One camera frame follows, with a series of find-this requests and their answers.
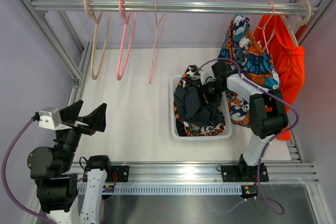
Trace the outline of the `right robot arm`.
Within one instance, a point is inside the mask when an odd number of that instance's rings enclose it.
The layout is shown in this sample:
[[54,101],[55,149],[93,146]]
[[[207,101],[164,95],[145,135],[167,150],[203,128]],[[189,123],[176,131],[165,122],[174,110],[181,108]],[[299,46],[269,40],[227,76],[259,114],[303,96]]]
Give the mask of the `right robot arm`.
[[271,142],[288,126],[288,117],[279,89],[269,90],[250,81],[240,72],[240,67],[232,69],[226,62],[229,59],[213,60],[214,82],[201,85],[205,98],[230,90],[240,95],[249,103],[249,123],[252,135],[247,149],[239,158],[234,175],[243,181],[254,182],[261,179],[268,181],[263,168],[263,158]]

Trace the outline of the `dark navy sport shorts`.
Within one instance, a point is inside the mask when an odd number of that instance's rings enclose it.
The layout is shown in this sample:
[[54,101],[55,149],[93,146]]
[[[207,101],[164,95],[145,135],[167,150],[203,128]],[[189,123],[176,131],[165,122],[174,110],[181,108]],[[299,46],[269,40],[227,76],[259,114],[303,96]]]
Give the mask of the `dark navy sport shorts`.
[[200,80],[192,80],[184,87],[178,86],[174,92],[174,102],[179,120],[198,127],[218,125],[225,122],[223,113],[218,109],[222,95],[217,93],[205,101],[200,89]]

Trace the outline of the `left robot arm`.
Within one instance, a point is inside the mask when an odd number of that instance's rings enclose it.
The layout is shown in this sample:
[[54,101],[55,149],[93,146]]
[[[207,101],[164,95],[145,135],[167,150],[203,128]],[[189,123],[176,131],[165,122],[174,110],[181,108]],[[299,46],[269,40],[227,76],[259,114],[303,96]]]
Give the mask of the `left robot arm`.
[[81,136],[105,131],[107,110],[107,104],[102,103],[90,114],[80,116],[82,105],[83,101],[79,100],[61,110],[44,108],[33,118],[39,127],[54,130],[56,134],[53,147],[37,147],[27,158],[41,210],[54,223],[99,223],[102,189],[113,174],[108,156],[89,157],[85,167],[85,197],[79,209],[78,175],[69,171]]

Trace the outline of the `orange black camouflage shorts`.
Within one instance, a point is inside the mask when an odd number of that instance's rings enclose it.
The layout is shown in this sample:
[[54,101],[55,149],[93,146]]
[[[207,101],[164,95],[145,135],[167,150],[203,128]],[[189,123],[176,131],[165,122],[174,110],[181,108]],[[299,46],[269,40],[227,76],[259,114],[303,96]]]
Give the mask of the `orange black camouflage shorts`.
[[[181,76],[178,86],[184,87],[187,83],[189,83],[192,80],[200,80],[199,74],[198,74],[198,67],[196,65],[189,65],[184,72],[184,74]],[[181,136],[215,136],[221,132],[223,132],[225,127],[225,122],[218,124],[218,125],[212,125],[207,127],[198,127],[195,124],[187,123],[184,121],[179,120],[176,106],[173,98],[173,111],[176,118],[176,128],[178,131],[178,134]]]

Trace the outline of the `thin pink wire hanger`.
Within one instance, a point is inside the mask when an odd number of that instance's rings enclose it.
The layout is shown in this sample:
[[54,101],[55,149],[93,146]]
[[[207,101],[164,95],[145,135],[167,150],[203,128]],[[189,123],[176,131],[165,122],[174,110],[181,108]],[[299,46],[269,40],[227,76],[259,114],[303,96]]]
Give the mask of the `thin pink wire hanger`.
[[154,14],[155,14],[155,37],[154,37],[154,44],[153,44],[153,55],[152,55],[152,63],[151,63],[151,70],[149,76],[149,84],[153,82],[155,69],[157,60],[159,57],[159,52],[161,48],[162,37],[165,29],[166,18],[167,15],[163,14],[161,17],[158,17],[158,0],[155,1],[154,4]]

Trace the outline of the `thick pink plastic hanger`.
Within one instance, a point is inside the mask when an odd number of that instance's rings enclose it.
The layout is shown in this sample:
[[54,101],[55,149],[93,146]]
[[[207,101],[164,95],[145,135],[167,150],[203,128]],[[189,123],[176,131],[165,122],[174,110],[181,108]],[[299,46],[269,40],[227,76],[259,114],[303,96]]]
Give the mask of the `thick pink plastic hanger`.
[[[129,57],[131,54],[131,49],[133,46],[135,28],[137,24],[137,13],[133,13],[133,12],[127,13],[126,8],[124,7],[124,4],[125,4],[125,0],[118,0],[119,14],[124,22],[119,57],[118,57],[118,64],[117,64],[117,73],[116,73],[116,78],[118,81],[122,80],[126,67],[128,65]],[[132,23],[133,25],[132,25],[132,29],[130,32],[128,47],[126,48],[125,42],[126,42],[126,37],[127,37],[127,32],[128,32],[130,21],[133,21]]]

